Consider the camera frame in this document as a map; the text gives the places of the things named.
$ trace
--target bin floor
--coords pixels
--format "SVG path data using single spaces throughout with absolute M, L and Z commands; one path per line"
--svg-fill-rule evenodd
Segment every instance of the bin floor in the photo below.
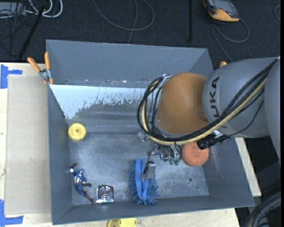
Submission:
M 138 133 L 89 132 L 82 141 L 70 140 L 70 160 L 78 164 L 76 170 L 85 170 L 87 182 L 92 183 L 92 187 L 85 187 L 85 190 L 91 198 L 96 199 L 99 185 L 110 185 L 114 188 L 114 201 L 131 201 L 130 162 L 147 157 L 150 144 L 150 140 L 142 141 Z M 201 166 L 188 166 L 183 161 L 178 166 L 170 165 L 159 156 L 152 156 L 152 159 L 157 164 L 155 175 L 160 194 L 157 199 L 209 195 Z M 74 187 L 72 201 L 73 205 L 89 203 Z

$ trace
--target black carpet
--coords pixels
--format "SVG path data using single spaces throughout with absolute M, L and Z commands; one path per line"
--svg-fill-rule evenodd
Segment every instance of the black carpet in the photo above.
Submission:
M 28 0 L 0 1 L 30 7 Z M 44 63 L 47 39 L 207 48 L 215 68 L 221 61 L 279 56 L 281 0 L 231 1 L 241 20 L 216 25 L 202 0 L 192 0 L 192 41 L 189 42 L 189 0 L 62 0 L 62 14 L 57 18 L 41 17 L 21 58 L 21 49 L 37 15 L 0 18 L 0 62 L 25 62 L 30 56 L 37 63 Z M 46 0 L 32 0 L 32 3 L 38 9 L 44 4 L 47 8 L 50 5 Z M 58 13 L 60 8 L 59 1 L 53 0 L 52 10 Z M 267 166 L 261 165 L 263 152 L 256 157 L 256 148 L 250 140 L 248 151 L 253 152 L 253 164 L 263 169 Z M 265 154 L 275 152 L 266 149 Z M 248 215 L 246 209 L 237 209 L 237 214 L 241 224 L 244 223 Z

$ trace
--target orange sponge ball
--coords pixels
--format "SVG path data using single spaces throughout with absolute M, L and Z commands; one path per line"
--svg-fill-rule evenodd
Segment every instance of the orange sponge ball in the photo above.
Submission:
M 209 157 L 209 148 L 200 149 L 196 142 L 185 144 L 183 160 L 190 166 L 201 166 Z

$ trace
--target yellow cable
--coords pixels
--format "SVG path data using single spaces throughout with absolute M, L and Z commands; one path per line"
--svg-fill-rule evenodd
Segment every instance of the yellow cable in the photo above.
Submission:
M 232 119 L 265 85 L 267 78 L 265 78 L 261 84 L 233 111 L 231 112 L 229 115 L 227 115 L 223 120 L 221 120 L 219 123 L 217 123 L 215 126 L 213 126 L 211 129 L 209 129 L 208 131 L 194 137 L 188 140 L 180 140 L 180 141 L 164 141 L 164 140 L 159 140 L 153 136 L 149 136 L 149 138 L 156 142 L 157 144 L 161 144 L 161 145 L 184 145 L 190 142 L 195 142 L 197 140 L 200 140 L 204 137 L 206 137 L 207 135 L 210 135 L 212 132 L 214 132 L 216 129 L 220 128 L 222 125 L 224 125 L 225 123 L 227 123 L 230 119 Z M 144 127 L 144 129 L 149 132 L 147 130 L 147 124 L 146 124 L 146 120 L 145 120 L 145 102 L 143 102 L 143 106 L 142 106 L 142 125 Z

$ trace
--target action figure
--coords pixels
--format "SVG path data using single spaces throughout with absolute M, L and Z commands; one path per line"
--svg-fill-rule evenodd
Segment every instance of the action figure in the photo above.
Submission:
M 85 186 L 92 187 L 92 184 L 91 183 L 85 183 L 86 182 L 86 178 L 85 178 L 85 176 L 83 174 L 84 173 L 84 169 L 81 169 L 78 172 L 76 170 L 74 170 L 74 167 L 76 165 L 77 165 L 77 163 L 74 163 L 70 167 L 70 172 L 72 174 L 74 174 L 74 186 L 75 186 L 75 188 L 76 188 L 78 193 L 80 193 L 82 196 L 84 196 L 85 198 L 90 200 L 92 203 L 94 203 L 94 200 L 88 196 L 86 191 L 83 190 L 83 187 L 85 187 Z

